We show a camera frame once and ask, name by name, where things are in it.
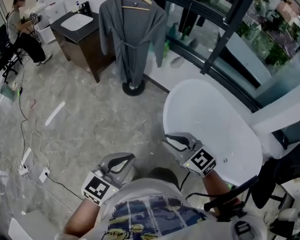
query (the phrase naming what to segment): bathroom vanity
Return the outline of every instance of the bathroom vanity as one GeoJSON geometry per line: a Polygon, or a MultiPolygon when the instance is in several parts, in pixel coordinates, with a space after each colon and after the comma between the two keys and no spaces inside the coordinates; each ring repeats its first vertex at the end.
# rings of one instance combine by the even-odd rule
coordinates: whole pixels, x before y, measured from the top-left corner
{"type": "Polygon", "coordinates": [[[50,27],[68,61],[72,60],[83,69],[89,69],[96,82],[99,74],[115,60],[113,38],[107,37],[108,53],[101,51],[99,15],[91,12],[88,16],[68,12],[50,27]]]}

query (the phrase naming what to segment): black round base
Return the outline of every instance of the black round base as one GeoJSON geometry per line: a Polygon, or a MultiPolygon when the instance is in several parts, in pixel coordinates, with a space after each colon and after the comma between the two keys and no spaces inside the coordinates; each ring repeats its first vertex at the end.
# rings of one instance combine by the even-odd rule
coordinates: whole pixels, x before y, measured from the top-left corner
{"type": "Polygon", "coordinates": [[[145,80],[142,80],[140,85],[136,89],[130,88],[130,82],[124,82],[122,84],[122,90],[126,95],[129,96],[138,96],[144,92],[145,88],[146,88],[145,80]]]}

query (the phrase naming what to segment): gray bathrobe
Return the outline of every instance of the gray bathrobe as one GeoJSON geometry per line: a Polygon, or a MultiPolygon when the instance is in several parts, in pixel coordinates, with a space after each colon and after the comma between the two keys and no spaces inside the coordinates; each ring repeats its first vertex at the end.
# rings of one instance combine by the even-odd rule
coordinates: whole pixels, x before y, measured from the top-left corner
{"type": "Polygon", "coordinates": [[[143,79],[150,43],[153,45],[157,66],[161,67],[166,28],[167,14],[154,1],[150,5],[143,0],[107,0],[99,9],[102,52],[107,54],[106,36],[112,32],[121,80],[131,80],[134,87],[143,79]],[[145,8],[149,11],[122,6],[145,8]]]}

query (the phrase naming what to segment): marble floor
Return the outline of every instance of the marble floor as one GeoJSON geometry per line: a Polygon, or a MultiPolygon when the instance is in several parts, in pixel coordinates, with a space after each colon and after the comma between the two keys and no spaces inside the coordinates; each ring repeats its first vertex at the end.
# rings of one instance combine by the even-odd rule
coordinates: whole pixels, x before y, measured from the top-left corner
{"type": "MultiPolygon", "coordinates": [[[[39,176],[49,162],[50,177],[81,195],[81,186],[88,172],[107,154],[129,152],[136,156],[135,168],[145,175],[157,166],[170,168],[179,182],[187,172],[168,154],[161,144],[163,108],[167,94],[147,82],[144,93],[130,97],[123,93],[115,75],[115,65],[102,72],[96,83],[92,74],[67,61],[58,43],[44,47],[53,57],[36,66],[29,57],[23,58],[24,79],[20,104],[27,121],[22,124],[25,150],[33,150],[33,168],[27,180],[20,178],[11,161],[23,157],[24,142],[20,125],[24,120],[19,98],[11,101],[0,94],[0,233],[8,234],[11,218],[39,210],[58,230],[70,218],[81,200],[62,186],[39,176]],[[45,122],[62,102],[64,106],[53,120],[45,122]]],[[[9,76],[9,85],[20,87],[23,68],[9,76]]],[[[0,75],[0,88],[3,78],[0,75]]],[[[32,167],[32,154],[26,160],[32,167]]],[[[202,181],[190,175],[182,189],[184,195],[204,192],[202,181]]],[[[281,188],[276,189],[283,196],[281,188]]],[[[189,200],[202,207],[204,197],[189,200]]],[[[270,222],[278,214],[279,203],[270,200],[258,210],[252,200],[248,206],[270,222]]]]}

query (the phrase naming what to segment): white sneaker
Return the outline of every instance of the white sneaker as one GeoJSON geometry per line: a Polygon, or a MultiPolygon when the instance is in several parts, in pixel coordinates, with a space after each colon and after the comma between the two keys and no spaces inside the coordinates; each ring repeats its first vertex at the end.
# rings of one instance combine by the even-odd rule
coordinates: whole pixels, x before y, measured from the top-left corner
{"type": "Polygon", "coordinates": [[[41,61],[42,64],[45,64],[48,60],[50,60],[52,57],[52,53],[48,53],[45,55],[45,60],[41,61]]]}

